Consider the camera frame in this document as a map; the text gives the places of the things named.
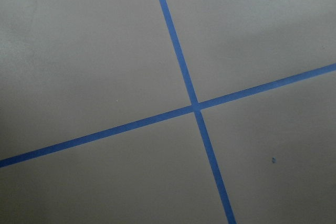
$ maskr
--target blue tape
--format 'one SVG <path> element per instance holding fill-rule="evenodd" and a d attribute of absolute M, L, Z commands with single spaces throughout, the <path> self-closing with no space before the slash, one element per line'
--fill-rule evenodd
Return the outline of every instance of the blue tape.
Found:
<path fill-rule="evenodd" d="M 165 121 L 171 118 L 175 118 L 177 116 L 185 115 L 193 112 L 193 108 L 191 106 L 183 107 L 177 110 L 169 111 L 166 113 L 162 113 L 159 115 L 151 116 L 149 118 L 141 119 L 132 123 L 127 123 L 124 125 L 120 125 L 108 130 L 96 132 L 87 136 L 82 136 L 73 140 L 68 140 L 66 142 L 62 142 L 59 144 L 54 144 L 45 148 L 41 148 L 32 152 L 23 153 L 14 157 L 6 158 L 0 161 L 0 167 L 13 165 L 19 162 L 27 161 L 32 158 L 44 156 L 50 153 L 59 152 L 71 147 L 75 147 L 77 145 L 89 143 L 92 141 L 96 141 L 108 136 L 113 136 L 116 134 L 120 134 L 126 131 L 134 130 L 140 127 L 144 127 L 153 123 Z"/>
<path fill-rule="evenodd" d="M 298 82 L 298 81 L 302 81 L 302 80 L 306 80 L 308 78 L 312 78 L 312 77 L 316 77 L 319 76 L 321 74 L 325 74 L 325 73 L 329 73 L 329 72 L 333 72 L 336 71 L 336 63 L 335 64 L 331 64 L 322 68 L 317 68 L 314 70 L 310 70 L 304 73 L 300 73 L 300 74 L 296 74 L 294 76 L 290 76 L 290 77 L 286 77 L 280 80 L 276 80 L 276 81 L 272 81 L 269 83 L 265 83 L 253 88 L 249 88 L 249 89 L 245 89 L 245 90 L 241 90 L 232 94 L 227 94 L 224 95 L 222 97 L 218 97 L 218 98 L 214 98 L 208 101 L 204 101 L 201 102 L 199 104 L 201 110 L 202 109 L 206 109 L 209 107 L 213 107 L 222 103 L 226 103 L 226 102 L 230 102 L 230 101 L 234 101 L 243 97 L 248 97 L 250 95 L 253 94 L 257 94 L 257 93 L 261 93 L 261 92 L 265 92 L 267 90 L 271 90 L 271 89 L 276 89 L 276 88 L 280 88 L 282 86 L 285 85 L 289 85 L 292 84 L 294 82 Z"/>
<path fill-rule="evenodd" d="M 236 220 L 235 220 L 235 217 L 234 217 L 231 205 L 230 205 L 229 198 L 227 196 L 227 192 L 226 192 L 226 189 L 225 189 L 225 186 L 224 186 L 224 182 L 223 182 L 222 176 L 220 174 L 220 170 L 219 170 L 219 167 L 218 167 L 216 156 L 215 156 L 214 150 L 213 150 L 212 145 L 211 145 L 211 141 L 210 141 L 210 138 L 209 138 L 209 135 L 208 135 L 208 132 L 207 132 L 204 120 L 203 120 L 203 116 L 202 116 L 201 111 L 200 111 L 200 104 L 198 103 L 196 93 L 195 93 L 195 90 L 194 90 L 194 87 L 193 87 L 193 84 L 192 84 L 192 81 L 191 81 L 191 77 L 190 77 L 190 74 L 189 74 L 189 71 L 188 71 L 188 67 L 187 67 L 187 64 L 186 64 L 184 56 L 183 56 L 183 52 L 182 52 L 182 48 L 181 48 L 181 45 L 180 45 L 180 42 L 179 42 L 179 38 L 177 37 L 176 30 L 175 30 L 175 27 L 174 27 L 174 23 L 173 23 L 171 14 L 169 12 L 167 1 L 166 0 L 159 0 L 159 2 L 160 2 L 160 5 L 161 5 L 163 16 L 164 16 L 164 19 L 166 21 L 167 28 L 168 28 L 168 31 L 169 31 L 174 49 L 175 49 L 177 60 L 178 60 L 179 65 L 180 65 L 180 69 L 181 69 L 181 72 L 182 72 L 182 76 L 183 76 L 185 86 L 186 86 L 187 91 L 188 91 L 190 102 L 191 102 L 191 104 L 193 106 L 193 109 L 194 109 L 194 113 L 195 113 L 197 125 L 198 125 L 198 128 L 199 128 L 199 132 L 202 136 L 203 144 L 204 144 L 204 147 L 205 147 L 205 150 L 206 150 L 208 160 L 210 162 L 212 173 L 213 173 L 215 181 L 216 181 L 217 189 L 218 189 L 220 199 L 221 199 L 223 207 L 224 207 L 226 218 L 227 218 L 229 224 L 236 224 Z"/>
<path fill-rule="evenodd" d="M 167 28 L 170 34 L 170 38 L 172 40 L 173 43 L 173 47 L 177 56 L 177 60 L 178 60 L 178 64 L 180 65 L 180 69 L 181 69 L 181 73 L 183 76 L 183 80 L 185 83 L 185 86 L 187 88 L 188 91 L 188 95 L 191 101 L 191 104 L 193 105 L 198 105 L 198 101 L 197 101 L 197 97 L 196 97 L 196 93 L 193 87 L 193 83 L 191 82 L 191 77 L 188 71 L 188 67 L 187 64 L 185 62 L 184 56 L 183 56 L 183 52 L 182 52 L 182 48 L 179 42 L 179 38 L 177 37 L 177 33 L 174 27 L 174 23 L 172 20 L 172 17 L 170 15 L 169 9 L 168 9 L 168 4 L 166 0 L 159 0 L 160 5 L 161 5 L 161 9 L 163 12 L 163 16 L 164 19 L 166 21 L 167 24 Z"/>
<path fill-rule="evenodd" d="M 211 145 L 211 141 L 210 141 L 209 134 L 208 134 L 208 131 L 204 123 L 202 113 L 201 111 L 194 111 L 194 114 L 196 117 L 199 132 L 201 133 L 201 136 L 203 139 L 203 144 L 204 144 L 205 151 L 209 159 L 210 167 L 211 167 L 212 173 L 216 181 L 217 189 L 218 189 L 219 196 L 220 196 L 220 199 L 224 207 L 227 221 L 229 224 L 236 224 L 235 216 L 233 214 L 232 207 L 229 201 L 229 197 L 225 189 L 222 175 L 220 174 L 216 156 L 215 156 L 214 150 Z"/>

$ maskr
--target floor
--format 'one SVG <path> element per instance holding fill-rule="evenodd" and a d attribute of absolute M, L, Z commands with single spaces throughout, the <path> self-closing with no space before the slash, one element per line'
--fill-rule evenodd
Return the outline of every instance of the floor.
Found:
<path fill-rule="evenodd" d="M 0 0 L 1 223 L 336 222 L 336 0 Z"/>

